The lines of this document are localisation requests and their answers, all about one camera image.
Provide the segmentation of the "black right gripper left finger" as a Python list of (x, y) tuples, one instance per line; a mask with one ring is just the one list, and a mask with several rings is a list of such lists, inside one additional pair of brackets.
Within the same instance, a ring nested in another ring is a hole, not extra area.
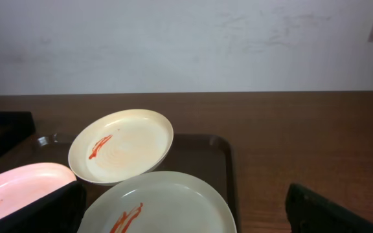
[(73, 181), (0, 219), (0, 233), (76, 233), (84, 216), (86, 190)]

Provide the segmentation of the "pink plate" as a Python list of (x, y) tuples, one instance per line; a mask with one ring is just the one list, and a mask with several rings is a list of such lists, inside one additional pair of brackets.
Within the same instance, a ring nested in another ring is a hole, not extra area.
[(66, 166), (41, 162), (0, 174), (0, 219), (76, 180)]

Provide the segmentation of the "pale green plate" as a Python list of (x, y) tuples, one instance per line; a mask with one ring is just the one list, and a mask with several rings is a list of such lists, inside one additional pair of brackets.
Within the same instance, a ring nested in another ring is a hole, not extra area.
[(86, 211), (82, 232), (234, 233), (223, 197), (205, 181), (180, 172), (151, 172), (123, 181)]

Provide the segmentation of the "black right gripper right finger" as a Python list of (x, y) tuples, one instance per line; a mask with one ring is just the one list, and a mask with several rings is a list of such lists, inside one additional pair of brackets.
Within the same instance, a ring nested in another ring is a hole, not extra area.
[(373, 223), (301, 184), (290, 184), (285, 206), (292, 233), (373, 233)]

